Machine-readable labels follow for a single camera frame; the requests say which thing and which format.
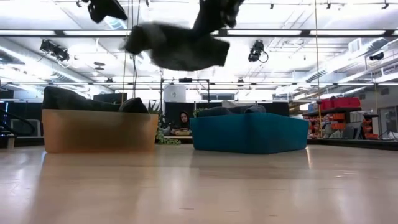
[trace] red container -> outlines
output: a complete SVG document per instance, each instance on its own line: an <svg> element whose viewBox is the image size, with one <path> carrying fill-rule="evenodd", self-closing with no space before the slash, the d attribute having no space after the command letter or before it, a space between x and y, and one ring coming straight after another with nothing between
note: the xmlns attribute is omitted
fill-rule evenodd
<svg viewBox="0 0 398 224"><path fill-rule="evenodd" d="M333 100L335 108L360 108L361 101L356 97L342 97Z"/></svg>
<svg viewBox="0 0 398 224"><path fill-rule="evenodd" d="M333 100L322 100L322 104L321 104L321 110L328 110L328 109L332 109L334 108L334 102Z"/></svg>

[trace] wooden floor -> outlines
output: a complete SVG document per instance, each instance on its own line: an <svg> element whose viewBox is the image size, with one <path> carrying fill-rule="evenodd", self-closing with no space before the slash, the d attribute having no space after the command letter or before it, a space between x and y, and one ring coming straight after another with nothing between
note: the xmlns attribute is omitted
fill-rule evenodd
<svg viewBox="0 0 398 224"><path fill-rule="evenodd" d="M398 222L398 152L310 146L268 156L0 149L0 223Z"/></svg>

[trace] ceiling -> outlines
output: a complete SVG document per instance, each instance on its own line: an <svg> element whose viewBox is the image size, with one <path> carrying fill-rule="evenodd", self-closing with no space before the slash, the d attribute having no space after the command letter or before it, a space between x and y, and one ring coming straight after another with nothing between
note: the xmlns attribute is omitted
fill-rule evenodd
<svg viewBox="0 0 398 224"><path fill-rule="evenodd" d="M145 0L119 1L126 14L127 21L107 18L99 24L91 21L86 5L81 2L78 7L76 0L0 0L1 29L58 29L58 30L104 30L131 29L134 24L149 21L162 21L180 26L192 26L198 12L198 0L151 0L149 7ZM398 27L398 0L388 1L389 7L382 9L384 0L246 0L240 7L239 29L396 29ZM39 50L44 39L65 47L70 54L70 60L58 63L55 58L45 55ZM236 82L244 78L245 82L297 82L308 78L309 72L319 65L328 65L339 56L346 54L348 44L354 38L255 38L255 37L223 37L231 43L226 65L212 67L198 72L175 72L163 70L164 78L209 78L212 82ZM251 46L261 39L266 46L269 60L266 63L249 63L248 54ZM32 82L44 79L30 70L42 67L58 73L45 80L63 80L65 82L104 82L112 78L114 82L133 82L134 66L129 54L120 51L122 38L40 38L40 37L0 37L0 50L14 52L20 60L30 60L29 66L14 70L14 77L3 75L2 82L25 81ZM395 58L395 45L385 50L384 61L370 62L376 65ZM95 70L95 62L104 63L104 70ZM339 79L354 75L367 69L363 55L349 62L339 62L338 67L324 75L327 82L339 82ZM150 62L147 53L141 54L136 62L138 82L159 82L160 69ZM15 65L1 65L0 68L10 69ZM100 92L112 92L120 86L99 86L89 95ZM299 86L273 86L277 94L300 94Z"/></svg>

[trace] person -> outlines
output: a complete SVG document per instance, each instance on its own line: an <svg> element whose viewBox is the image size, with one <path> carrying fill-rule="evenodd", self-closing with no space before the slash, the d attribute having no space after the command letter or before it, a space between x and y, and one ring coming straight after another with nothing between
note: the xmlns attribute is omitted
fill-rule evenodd
<svg viewBox="0 0 398 224"><path fill-rule="evenodd" d="M171 130L175 135L189 135L189 115L185 111L180 112L180 124Z"/></svg>

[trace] red box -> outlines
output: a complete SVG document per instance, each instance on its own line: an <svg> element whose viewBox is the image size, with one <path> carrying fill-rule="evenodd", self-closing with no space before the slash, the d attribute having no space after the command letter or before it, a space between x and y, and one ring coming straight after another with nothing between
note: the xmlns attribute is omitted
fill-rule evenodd
<svg viewBox="0 0 398 224"><path fill-rule="evenodd" d="M321 104L321 110L328 110L328 109L333 109L335 107L335 104L333 102L333 100L322 100L322 104Z"/></svg>
<svg viewBox="0 0 398 224"><path fill-rule="evenodd" d="M361 101L356 97L342 97L333 100L335 108L360 108Z"/></svg>

